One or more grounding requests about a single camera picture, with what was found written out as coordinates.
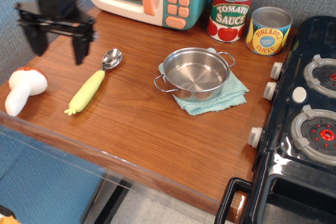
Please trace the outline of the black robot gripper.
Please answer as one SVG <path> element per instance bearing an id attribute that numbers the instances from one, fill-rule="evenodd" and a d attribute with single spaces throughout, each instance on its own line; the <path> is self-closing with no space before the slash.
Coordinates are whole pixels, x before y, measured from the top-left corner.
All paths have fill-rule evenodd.
<path id="1" fill-rule="evenodd" d="M 42 56 L 47 50 L 47 33 L 66 35 L 72 37 L 76 64 L 82 64 L 95 37 L 95 21 L 77 7 L 76 1 L 36 0 L 15 4 L 20 14 L 19 24 L 36 55 Z"/>

